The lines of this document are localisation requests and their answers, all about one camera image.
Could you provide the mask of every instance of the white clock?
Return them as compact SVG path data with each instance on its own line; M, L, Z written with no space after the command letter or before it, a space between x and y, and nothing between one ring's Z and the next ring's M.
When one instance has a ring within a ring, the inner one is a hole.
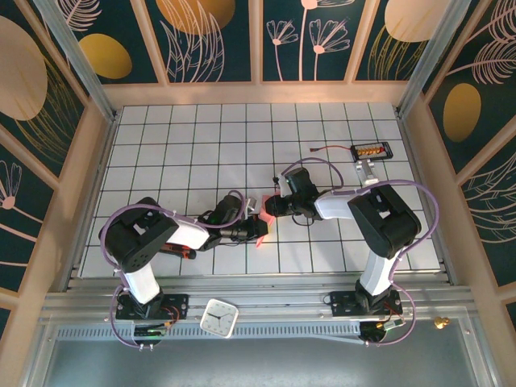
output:
M238 315L236 306L212 298L202 315L201 329L227 339L233 333Z

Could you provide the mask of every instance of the square tile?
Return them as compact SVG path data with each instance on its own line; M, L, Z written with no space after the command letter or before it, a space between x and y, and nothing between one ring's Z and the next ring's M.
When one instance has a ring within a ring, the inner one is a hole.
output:
M248 274L278 273L279 261L276 243L263 243L256 248L254 243L247 243Z
M351 141L327 141L326 144L329 145L339 145L341 147L349 148L352 146ZM344 148L328 148L328 159L332 163L338 163L338 162L353 162L353 156L351 151Z
M194 128L192 123L173 123L169 128L169 144L192 143L194 141Z
M129 191L104 191L98 204L97 216L111 216L116 210L127 205Z
M245 123L245 104L223 105L223 123Z
M342 177L344 179L344 185L360 185L360 179L358 178L358 175L356 174L356 168L353 163L334 163L334 166L339 170L339 172L342 174ZM340 184L339 177L337 176L337 173L332 169L331 170L331 178L333 179L333 184L338 185Z
M197 106L195 105L175 105L172 108L171 123L194 123Z
M137 167L132 189L159 189L163 167Z
M345 103L347 119L371 119L367 102Z
M280 243L281 273L312 273L310 244Z
M377 141L377 133L374 130L372 121L349 121L348 123L353 140L366 139Z
M305 216L297 216L296 221L306 224ZM277 237L280 242L308 242L308 227L298 226L290 216L277 219Z
M221 123L221 143L245 143L245 123Z
M166 144L168 137L169 125L167 123L145 125L142 144Z
M412 185L395 185L394 190L412 211L422 210L418 189Z
M80 277L82 278L111 278L113 268L106 262L100 251L100 246L88 248Z
M249 188L273 187L274 170L272 164L247 165Z
M412 270L439 268L439 259L435 253L432 239L423 240L408 253Z
M220 123L195 124L195 143L218 143L220 140Z
M194 144L192 164L218 164L218 144Z
M405 145L401 140L390 140L389 146L391 151L393 151L393 158L388 159L385 162L390 161L408 161L409 157L406 155Z
M220 123L220 105L197 105L196 123Z
M342 244L340 242L312 242L314 273L345 272Z
M271 106L268 103L248 104L248 123L263 122L271 120Z
M372 119L396 119L393 106L388 102L369 103Z
M412 174L412 169L410 168L408 161L385 163L385 169L387 170L387 176L389 176L389 179L414 180L414 175Z
M136 204L143 198L153 198L158 202L158 197L160 196L160 191L151 190L151 191L131 191L131 196L129 197L129 204Z
M214 250L197 252L194 260L181 261L182 276L205 276L213 273Z
M347 119L346 110L342 102L322 103L321 104L322 119L325 121L339 121Z
M147 106L125 106L120 123L145 123L147 108Z
M183 215L186 212L187 193L186 189L161 190L158 203L167 210Z
M190 165L192 144L168 144L164 154L164 165Z
M144 125L120 125L115 145L139 144L142 140Z
M374 127L377 129L378 139L380 141L386 139L402 139L397 121L374 121Z
M217 165L192 165L189 188L216 188L217 176Z
M318 159L328 160L328 152L326 149L312 152L310 149L318 149L326 147L325 141L302 141L299 143L301 148L301 158L317 157ZM306 163L317 163L315 160L305 161Z
M246 245L217 246L213 274L245 274Z
M107 169L107 178L104 183L105 191L129 190L135 174L134 167L116 167Z
M296 106L293 103L273 103L273 121L296 121Z
M299 152L299 143L274 141L273 145L275 163L292 164L301 158L301 153Z
M365 241L345 241L342 242L344 250L344 262L346 271L363 272L368 262L369 246Z
M341 240L364 240L364 235L354 218L339 219L339 225Z
M216 189L189 189L186 199L187 215L200 215L214 210L217 205Z
M175 277L179 275L181 258L158 252L151 260L151 267L157 278Z
M142 145L139 148L138 165L163 165L166 145Z
M421 232L416 235L416 238L422 238L423 235L428 231L428 222L427 217L423 211L414 211L415 215L418 217L419 222L421 223Z
M298 121L320 121L321 108L318 103L296 103Z
M111 153L110 167L134 167L139 145L115 145Z
M322 124L327 141L342 141L352 138L347 121L324 121Z
M273 129L271 123L247 123L247 141L272 141Z
M330 166L327 164L303 164L310 174L312 183L320 187L331 187Z
M271 143L247 143L248 164L272 164L273 145Z
M219 188L239 188L246 185L246 166L242 165L220 165L218 167Z
M163 167L160 189L187 189L190 166Z
M324 141L323 123L321 121L298 123L298 130L301 141Z
M219 164L245 164L245 143L220 144Z
M273 123L274 141L299 141L298 123Z
M107 219L108 218L106 218L106 217L94 218L94 224L91 227L91 234L89 236L89 242L88 242L89 246L100 246L100 239L98 236L100 235L101 229L106 224Z
M145 123L170 123L171 106L149 106Z
M308 227L311 242L319 242L322 240L340 240L339 220L328 219L323 221L315 221Z

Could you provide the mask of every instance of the leaf illustration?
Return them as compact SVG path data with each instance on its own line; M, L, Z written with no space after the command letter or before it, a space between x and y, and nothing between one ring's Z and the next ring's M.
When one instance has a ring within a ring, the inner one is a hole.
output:
M478 52L473 63L453 69L446 76L465 69L472 69L478 83L503 85L516 70L516 40L487 43Z
M57 0L57 5L66 23L74 31L88 31L88 27L91 27L102 13L102 10L98 9L100 0Z

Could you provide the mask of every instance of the metal frame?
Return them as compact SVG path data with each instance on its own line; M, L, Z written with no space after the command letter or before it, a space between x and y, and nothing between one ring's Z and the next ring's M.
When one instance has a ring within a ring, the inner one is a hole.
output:
M435 33L428 41L425 51L416 64L414 72L405 88L399 106L399 114L404 119L417 101L423 86L439 63L441 56L453 39L456 29L468 11L471 0L452 0L448 5L444 17L435 29Z

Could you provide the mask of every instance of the flower illustration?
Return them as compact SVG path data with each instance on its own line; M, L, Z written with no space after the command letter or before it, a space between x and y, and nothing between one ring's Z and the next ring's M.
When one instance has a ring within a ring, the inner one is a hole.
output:
M9 171L6 162L0 160L0 208L11 210L15 207L16 194L21 180L22 167L13 163Z
M277 54L277 46L281 46L282 44L288 44L298 41L299 35L294 34L295 28L292 24L292 20L288 22L282 20L280 22L276 22L271 20L267 22L267 32L271 37L271 41L274 44L274 52L276 53L276 66L277 73L280 76L280 81L283 81L283 76L281 75L281 67L280 67L280 59Z
M347 35L346 20L336 22L329 20L321 29L321 19L310 22L310 38L315 52L314 81L317 81L317 63L320 54L343 51L349 48L350 40Z
M301 21L301 39L299 40L299 81L303 80L303 42L305 40L306 14L316 8L329 8L331 6L348 6L355 0L301 0L304 8Z

